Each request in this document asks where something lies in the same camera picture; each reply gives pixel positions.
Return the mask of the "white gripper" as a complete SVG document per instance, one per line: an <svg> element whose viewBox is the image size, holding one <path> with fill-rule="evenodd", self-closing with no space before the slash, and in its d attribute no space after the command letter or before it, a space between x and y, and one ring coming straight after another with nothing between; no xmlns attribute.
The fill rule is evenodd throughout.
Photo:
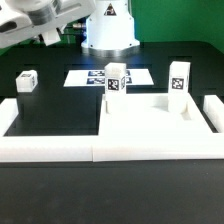
<svg viewBox="0 0 224 224"><path fill-rule="evenodd" d="M90 15L95 0L0 0L0 48L42 36Z"/></svg>

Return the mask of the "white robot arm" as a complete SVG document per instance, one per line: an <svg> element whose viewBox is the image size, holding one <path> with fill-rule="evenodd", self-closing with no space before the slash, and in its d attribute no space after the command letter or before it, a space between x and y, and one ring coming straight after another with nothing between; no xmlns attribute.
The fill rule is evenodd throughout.
<svg viewBox="0 0 224 224"><path fill-rule="evenodd" d="M60 41L65 26L84 18L85 53L122 55L139 46L129 0L0 0L0 48L34 37Z"/></svg>

